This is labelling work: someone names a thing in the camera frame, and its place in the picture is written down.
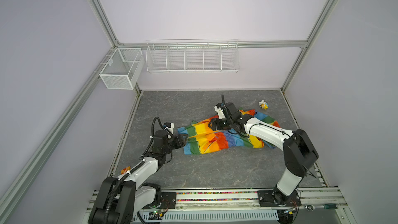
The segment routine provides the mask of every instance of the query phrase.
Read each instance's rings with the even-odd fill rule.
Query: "plush toy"
[[[266,103],[264,100],[258,102],[258,104],[260,105],[260,107],[262,109],[267,109],[268,108],[268,103]]]

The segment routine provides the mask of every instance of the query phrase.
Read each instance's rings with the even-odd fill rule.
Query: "mesh basket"
[[[164,72],[237,72],[238,43],[202,45],[149,45],[147,70]]]
[[[109,89],[134,89],[144,62],[140,48],[118,47],[99,75]]]

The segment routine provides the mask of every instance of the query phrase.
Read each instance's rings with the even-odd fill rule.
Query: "aluminum rail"
[[[23,196],[36,179],[37,175],[44,167],[45,163],[51,156],[52,152],[57,147],[58,143],[72,124],[73,120],[91,95],[100,80],[100,71],[105,63],[112,55],[115,49],[111,48],[106,54],[102,62],[97,66],[86,84],[79,91],[77,96],[69,104],[66,111],[59,118],[55,126],[48,133],[47,137],[43,140],[39,148],[36,150],[31,159],[27,162],[25,167],[19,173],[12,185],[8,188],[7,192],[0,200],[0,224],[7,222],[8,218],[12,215],[17,205],[21,202]]]
[[[150,43],[155,46],[203,46],[207,44],[228,44],[227,42],[158,42]],[[256,47],[307,47],[306,40],[285,40],[285,41],[238,41],[238,48],[256,48]],[[147,50],[148,43],[120,44],[118,47],[138,47]]]

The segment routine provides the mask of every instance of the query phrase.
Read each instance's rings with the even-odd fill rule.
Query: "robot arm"
[[[144,181],[166,164],[167,154],[184,147],[188,137],[186,134],[174,136],[173,123],[164,123],[161,127],[164,129],[158,130],[151,137],[152,149],[149,151],[148,146],[141,162],[126,173],[118,177],[107,177],[102,182],[89,224],[129,224],[134,213],[143,207],[160,206],[160,185]]]
[[[242,137],[253,135],[267,141],[283,151],[286,169],[272,196],[264,201],[284,206],[292,197],[296,197],[297,185],[301,182],[307,172],[318,159],[312,142],[305,131],[285,130],[264,123],[249,114],[241,114],[233,103],[222,103],[215,106],[218,118],[213,118],[209,123],[212,130],[234,129]]]

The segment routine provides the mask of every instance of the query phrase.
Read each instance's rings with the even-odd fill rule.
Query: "colorful cloth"
[[[257,112],[256,110],[249,110],[246,112],[241,109],[239,110],[242,112],[242,114],[253,115],[267,124],[280,127],[275,119],[266,114]],[[275,148],[274,145],[267,143],[266,141],[263,141],[253,135],[250,135],[249,138],[243,138],[238,134],[231,134],[226,130],[213,131],[208,126],[212,118],[218,118],[218,115],[205,119],[199,123],[192,121],[191,125],[178,128],[178,133],[188,134],[187,144],[184,146],[185,154],[205,154],[217,152],[233,146],[262,148],[264,147],[264,144],[266,144],[271,148]]]

